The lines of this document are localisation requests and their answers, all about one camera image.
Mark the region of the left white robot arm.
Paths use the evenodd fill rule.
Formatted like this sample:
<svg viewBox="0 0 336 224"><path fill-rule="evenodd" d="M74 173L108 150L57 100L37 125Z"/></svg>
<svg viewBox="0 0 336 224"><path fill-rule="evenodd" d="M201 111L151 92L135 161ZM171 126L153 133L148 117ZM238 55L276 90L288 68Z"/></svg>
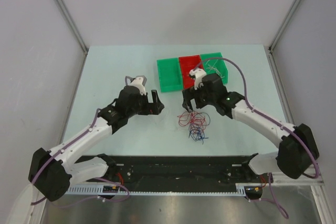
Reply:
<svg viewBox="0 0 336 224"><path fill-rule="evenodd" d="M70 186L90 179L110 182L115 178L114 161L100 154L87 162L78 159L100 141L116 133L135 115L159 115L164 109L156 90L141 93L135 86L125 86L118 98L97 109L93 121L68 141L32 156L28 180L49 201L61 198Z"/></svg>

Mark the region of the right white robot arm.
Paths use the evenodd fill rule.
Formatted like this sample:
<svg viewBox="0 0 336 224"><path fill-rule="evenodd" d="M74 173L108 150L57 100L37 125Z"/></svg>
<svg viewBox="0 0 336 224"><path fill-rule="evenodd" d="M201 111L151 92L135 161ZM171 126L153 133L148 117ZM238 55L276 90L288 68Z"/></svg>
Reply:
<svg viewBox="0 0 336 224"><path fill-rule="evenodd" d="M183 108L192 112L192 100L198 109L211 105L220 115L248 125L278 149L276 152L250 156L248 166L242 169L245 181L254 183L261 174L274 172L297 179L316 164L319 152L310 127L282 123L258 111L245 96L227 91L216 73L207 74L202 69L196 69L190 71L189 77L194 84L182 91Z"/></svg>

